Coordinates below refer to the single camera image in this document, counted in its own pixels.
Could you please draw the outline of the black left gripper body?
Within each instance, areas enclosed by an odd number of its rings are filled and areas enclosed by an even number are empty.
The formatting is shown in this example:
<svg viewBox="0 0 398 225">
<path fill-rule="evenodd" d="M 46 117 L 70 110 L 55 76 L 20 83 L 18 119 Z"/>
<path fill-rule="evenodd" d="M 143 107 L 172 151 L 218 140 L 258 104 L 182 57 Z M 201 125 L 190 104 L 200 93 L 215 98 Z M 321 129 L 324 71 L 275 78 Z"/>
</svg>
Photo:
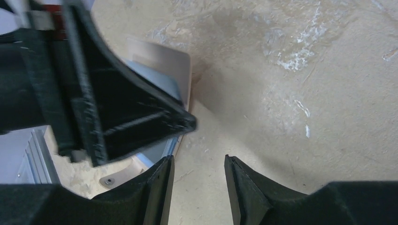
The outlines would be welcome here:
<svg viewBox="0 0 398 225">
<path fill-rule="evenodd" d="M 27 10 L 0 3 L 19 25 L 0 36 L 0 131 L 50 125 L 61 156 L 93 158 L 93 87 L 78 26 L 89 12 L 80 0 L 57 10 L 21 5 Z"/>
</svg>

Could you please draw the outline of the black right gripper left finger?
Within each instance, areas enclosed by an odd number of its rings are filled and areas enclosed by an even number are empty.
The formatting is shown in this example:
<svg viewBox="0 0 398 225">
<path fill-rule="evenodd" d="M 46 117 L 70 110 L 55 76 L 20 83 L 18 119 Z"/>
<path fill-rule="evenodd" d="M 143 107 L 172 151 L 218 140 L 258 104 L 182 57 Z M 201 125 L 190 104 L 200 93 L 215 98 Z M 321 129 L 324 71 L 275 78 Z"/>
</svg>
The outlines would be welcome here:
<svg viewBox="0 0 398 225">
<path fill-rule="evenodd" d="M 59 184 L 1 185 L 3 225 L 165 225 L 174 158 L 163 157 L 139 176 L 87 199 Z"/>
</svg>

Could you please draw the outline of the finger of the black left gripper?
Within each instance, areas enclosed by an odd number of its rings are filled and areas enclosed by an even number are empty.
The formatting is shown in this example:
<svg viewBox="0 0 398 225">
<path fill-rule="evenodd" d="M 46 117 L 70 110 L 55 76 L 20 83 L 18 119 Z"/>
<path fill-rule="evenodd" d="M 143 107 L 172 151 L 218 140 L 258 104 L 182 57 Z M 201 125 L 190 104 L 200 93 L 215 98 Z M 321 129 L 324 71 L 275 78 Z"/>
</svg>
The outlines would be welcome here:
<svg viewBox="0 0 398 225">
<path fill-rule="evenodd" d="M 197 128 L 181 101 L 112 53 L 81 1 L 64 0 L 62 14 L 81 93 L 72 98 L 72 109 L 94 167 Z"/>
</svg>

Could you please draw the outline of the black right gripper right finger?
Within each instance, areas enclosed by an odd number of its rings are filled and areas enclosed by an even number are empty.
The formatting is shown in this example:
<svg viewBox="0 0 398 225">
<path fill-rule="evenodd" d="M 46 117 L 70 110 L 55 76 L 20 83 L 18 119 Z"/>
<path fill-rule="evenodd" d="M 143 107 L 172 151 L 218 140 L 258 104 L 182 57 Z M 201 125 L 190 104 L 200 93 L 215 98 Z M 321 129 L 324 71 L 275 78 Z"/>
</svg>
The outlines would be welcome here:
<svg viewBox="0 0 398 225">
<path fill-rule="evenodd" d="M 395 225 L 396 181 L 334 181 L 306 195 L 226 156 L 225 175 L 236 225 Z"/>
</svg>

